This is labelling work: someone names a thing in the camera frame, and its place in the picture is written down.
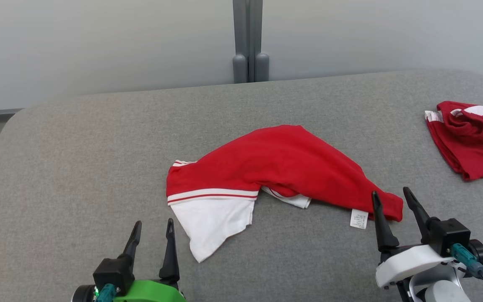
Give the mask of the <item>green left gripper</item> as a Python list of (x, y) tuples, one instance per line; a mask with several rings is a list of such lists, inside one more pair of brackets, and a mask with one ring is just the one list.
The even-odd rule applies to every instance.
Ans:
[[(118, 259), (129, 259), (134, 262), (136, 249), (140, 243), (142, 221), (136, 221), (132, 233)], [(166, 228), (166, 251), (163, 265), (159, 271), (160, 282), (152, 280), (136, 280), (125, 296), (116, 296), (115, 302), (185, 302), (183, 294), (176, 288), (166, 284), (177, 284), (180, 280), (179, 262), (176, 246), (174, 221), (169, 218)]]

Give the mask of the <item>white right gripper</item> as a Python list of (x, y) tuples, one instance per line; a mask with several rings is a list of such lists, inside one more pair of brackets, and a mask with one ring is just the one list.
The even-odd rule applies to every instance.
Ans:
[[(403, 187), (403, 193), (408, 208), (415, 216), (421, 233), (421, 243), (429, 244), (431, 236), (427, 223), (430, 216), (409, 187)], [(383, 204), (376, 191), (372, 192), (372, 202), (378, 250), (381, 253), (389, 253), (399, 246), (399, 241), (393, 235), (383, 214)], [(456, 270), (448, 263), (453, 260), (452, 257), (441, 257), (429, 245), (418, 245), (391, 256), (377, 266), (376, 283), (379, 288), (383, 288), (390, 286), (391, 283), (397, 284), (411, 278), (412, 287), (427, 287), (443, 280), (456, 284)]]

